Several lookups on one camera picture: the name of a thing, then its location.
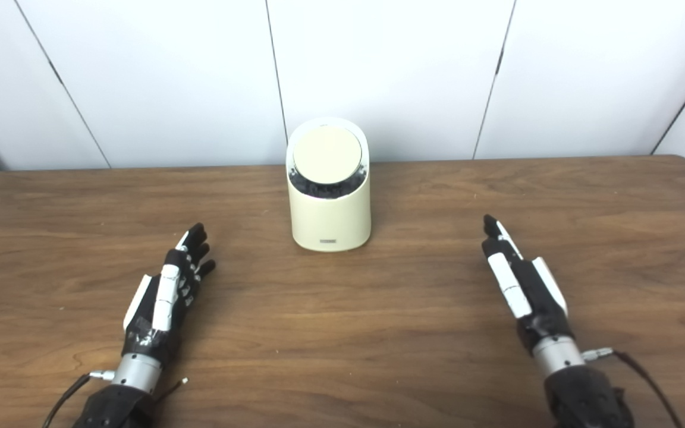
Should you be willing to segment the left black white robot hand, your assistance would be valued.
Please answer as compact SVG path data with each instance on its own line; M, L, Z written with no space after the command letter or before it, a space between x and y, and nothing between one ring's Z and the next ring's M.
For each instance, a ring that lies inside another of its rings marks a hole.
M123 319L123 357L143 355L163 366L175 358L188 310L216 268L207 239L204 225L196 223L168 250L160 273L142 276Z

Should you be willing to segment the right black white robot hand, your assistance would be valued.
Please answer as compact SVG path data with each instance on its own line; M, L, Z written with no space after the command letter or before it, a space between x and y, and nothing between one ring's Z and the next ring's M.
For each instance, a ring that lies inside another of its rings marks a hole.
M543 258L525 259L497 218L485 214L483 253L529 353L544 339L574 339L567 304Z

